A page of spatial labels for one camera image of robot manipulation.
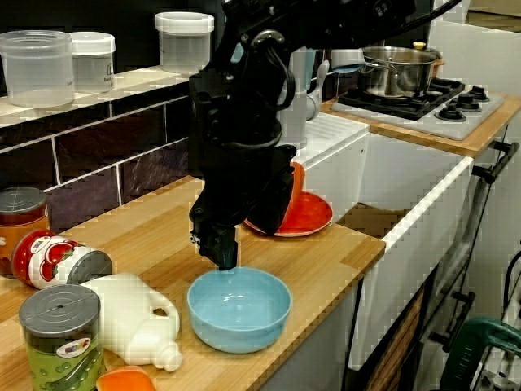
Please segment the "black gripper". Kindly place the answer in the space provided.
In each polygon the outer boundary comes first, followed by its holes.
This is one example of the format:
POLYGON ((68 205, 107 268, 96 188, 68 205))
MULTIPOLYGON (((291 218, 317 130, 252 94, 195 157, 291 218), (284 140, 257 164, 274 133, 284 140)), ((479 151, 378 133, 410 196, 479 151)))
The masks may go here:
POLYGON ((237 266, 235 227, 208 222, 248 221, 274 235, 285 218, 294 185, 292 145, 234 149, 190 141, 190 172, 204 180, 204 189, 190 211, 195 222, 190 241, 219 270, 237 266))

